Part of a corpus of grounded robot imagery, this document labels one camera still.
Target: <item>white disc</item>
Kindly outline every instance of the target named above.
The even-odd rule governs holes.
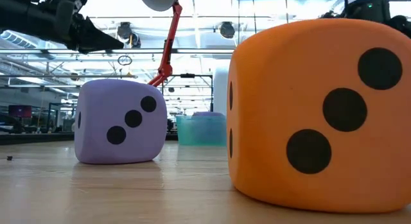
[[[144,4],[152,10],[163,12],[173,6],[175,0],[143,0]]]

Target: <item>black dot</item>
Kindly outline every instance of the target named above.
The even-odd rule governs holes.
[[[126,139],[126,130],[120,126],[113,126],[107,131],[107,140],[111,144],[121,144]]]
[[[232,109],[232,82],[230,82],[230,110]]]
[[[146,96],[141,100],[141,108],[146,112],[153,112],[157,108],[157,102],[152,96]]]
[[[139,111],[130,110],[126,113],[124,120],[127,126],[129,126],[130,128],[135,128],[141,124],[143,117]]]
[[[367,118],[367,105],[359,93],[351,89],[332,90],[322,104],[328,124],[341,132],[359,129]]]
[[[230,128],[229,148],[230,148],[230,158],[232,158],[232,129],[231,128]]]
[[[78,113],[78,120],[77,120],[77,127],[80,128],[80,125],[82,123],[82,113]]]
[[[331,161],[331,146],[320,132],[300,130],[288,140],[287,158],[300,173],[320,173]]]
[[[403,66],[392,51],[376,47],[360,57],[358,74],[368,87],[387,90],[397,85],[403,74]]]

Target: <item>die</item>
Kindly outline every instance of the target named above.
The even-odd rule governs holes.
[[[242,193],[326,212],[411,202],[411,41],[376,22],[316,19],[234,51],[229,174]]]
[[[80,162],[124,164],[156,157],[165,142],[166,102],[151,85],[93,80],[80,89],[74,150]]]

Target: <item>wood grain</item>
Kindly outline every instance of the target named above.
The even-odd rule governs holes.
[[[255,201],[233,188],[225,148],[176,142],[168,142],[153,162],[117,166],[78,163],[73,142],[2,146],[0,176],[4,224],[411,223],[411,207],[344,215]]]

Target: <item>screen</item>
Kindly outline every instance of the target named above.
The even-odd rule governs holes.
[[[12,117],[31,117],[31,106],[29,105],[9,105],[8,115]]]

